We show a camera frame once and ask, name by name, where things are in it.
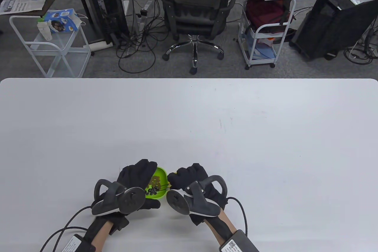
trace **floor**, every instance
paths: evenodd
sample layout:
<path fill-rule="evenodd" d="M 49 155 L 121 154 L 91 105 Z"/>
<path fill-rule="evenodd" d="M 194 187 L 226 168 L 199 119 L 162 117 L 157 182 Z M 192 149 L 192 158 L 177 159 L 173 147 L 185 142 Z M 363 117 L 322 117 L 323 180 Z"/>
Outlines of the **floor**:
<path fill-rule="evenodd" d="M 137 0 L 145 3 L 148 0 Z M 315 0 L 297 0 L 297 8 L 312 6 Z M 53 9 L 75 8 L 81 9 L 80 0 L 57 0 Z M 228 18 L 229 21 L 240 17 L 241 6 L 235 5 Z M 298 28 L 305 13 L 297 16 L 293 27 Z M 13 29 L 7 16 L 0 17 L 0 29 L 4 34 L 0 36 L 0 80 L 8 77 L 42 77 L 36 64 L 27 53 Z M 20 22 L 20 29 L 32 37 L 36 27 L 32 23 Z M 229 23 L 226 30 L 215 39 L 215 43 L 225 50 L 223 61 L 216 58 L 216 52 L 200 46 L 197 78 L 374 78 L 378 79 L 377 61 L 367 66 L 358 66 L 339 55 L 332 61 L 325 59 L 306 60 L 297 51 L 284 44 L 277 67 L 255 66 L 244 70 L 244 59 L 239 45 L 234 41 L 237 37 L 238 23 Z M 118 58 L 115 48 L 96 52 L 91 57 L 84 73 L 86 78 L 187 78 L 191 66 L 191 47 L 187 46 L 174 51 L 168 62 L 162 60 L 162 54 L 174 43 L 170 35 L 165 41 L 159 42 L 155 48 L 156 63 L 149 70 L 141 74 L 131 75 L 118 68 Z M 43 60 L 47 68 L 48 58 Z M 123 59 L 122 66 L 130 71 L 140 71 L 154 60 L 152 53 L 137 53 L 131 58 Z"/>

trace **hand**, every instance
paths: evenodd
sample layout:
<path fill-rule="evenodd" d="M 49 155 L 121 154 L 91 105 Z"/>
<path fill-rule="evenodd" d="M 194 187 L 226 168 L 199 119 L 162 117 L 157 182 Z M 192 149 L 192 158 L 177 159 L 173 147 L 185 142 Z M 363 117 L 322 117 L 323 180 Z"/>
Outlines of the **hand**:
<path fill-rule="evenodd" d="M 117 182 L 121 183 L 126 188 L 140 187 L 145 190 L 157 168 L 158 164 L 156 162 L 149 162 L 147 159 L 142 159 L 135 165 L 129 165 L 122 169 Z M 160 202 L 158 200 L 146 199 L 140 210 L 159 208 Z"/>
<path fill-rule="evenodd" d="M 186 189 L 194 181 L 203 181 L 208 176 L 205 169 L 198 163 L 193 163 L 192 166 L 188 168 L 180 168 L 177 173 L 170 173 L 168 175 L 168 182 L 171 184 L 171 189 Z M 223 210 L 225 205 L 228 203 L 227 199 L 221 195 L 214 188 L 212 184 L 209 184 L 205 188 L 205 198 L 215 201 Z M 199 225 L 205 220 L 205 217 L 190 214 L 189 215 L 192 222 L 195 225 Z"/>
<path fill-rule="evenodd" d="M 122 169 L 117 182 L 121 183 L 126 188 L 140 187 L 144 190 L 154 175 L 157 166 L 158 165 L 155 162 L 149 162 L 147 159 L 142 159 L 135 165 L 128 165 Z M 158 200 L 146 199 L 140 210 L 159 209 L 159 207 L 160 202 Z M 114 224 L 114 227 L 111 230 L 112 233 L 115 231 L 115 229 L 121 230 L 128 225 L 126 215 L 122 213 L 111 213 L 97 218 L 104 218 L 112 222 Z"/>

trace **green bowl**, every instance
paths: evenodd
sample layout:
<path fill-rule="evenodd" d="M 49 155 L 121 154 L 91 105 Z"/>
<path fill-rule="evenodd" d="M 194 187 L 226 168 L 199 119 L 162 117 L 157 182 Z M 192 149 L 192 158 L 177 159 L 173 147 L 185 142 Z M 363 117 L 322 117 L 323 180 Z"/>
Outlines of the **green bowl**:
<path fill-rule="evenodd" d="M 159 188 L 159 191 L 157 192 L 156 195 L 154 195 L 154 194 L 153 195 L 146 195 L 147 199 L 155 199 L 155 200 L 161 199 L 167 193 L 167 190 L 168 190 L 170 184 L 168 183 L 166 171 L 161 167 L 158 167 L 156 169 L 153 177 L 150 180 L 150 183 L 148 184 L 148 186 L 146 188 L 146 192 L 148 192 L 149 189 L 152 189 L 155 186 L 157 186 Z"/>

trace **white bottle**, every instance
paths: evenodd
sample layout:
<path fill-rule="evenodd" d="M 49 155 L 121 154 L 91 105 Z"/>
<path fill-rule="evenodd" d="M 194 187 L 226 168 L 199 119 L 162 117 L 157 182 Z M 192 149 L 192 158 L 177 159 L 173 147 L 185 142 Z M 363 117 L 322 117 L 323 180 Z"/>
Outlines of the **white bottle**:
<path fill-rule="evenodd" d="M 48 26 L 47 22 L 39 22 L 37 24 L 37 27 L 39 29 L 39 32 L 42 33 L 43 37 L 47 40 L 50 41 L 53 39 L 53 36 L 51 35 L 51 30 L 50 27 Z"/>

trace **computer tower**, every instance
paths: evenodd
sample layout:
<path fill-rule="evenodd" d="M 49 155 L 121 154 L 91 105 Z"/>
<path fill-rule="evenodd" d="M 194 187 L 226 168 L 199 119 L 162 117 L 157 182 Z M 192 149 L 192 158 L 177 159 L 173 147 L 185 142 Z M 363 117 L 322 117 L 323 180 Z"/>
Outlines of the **computer tower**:
<path fill-rule="evenodd" d="M 290 45 L 309 59 L 355 45 L 378 17 L 378 0 L 353 4 L 351 0 L 316 0 Z"/>
<path fill-rule="evenodd" d="M 116 44 L 122 34 L 129 36 L 122 0 L 89 0 L 89 5 L 107 43 Z"/>

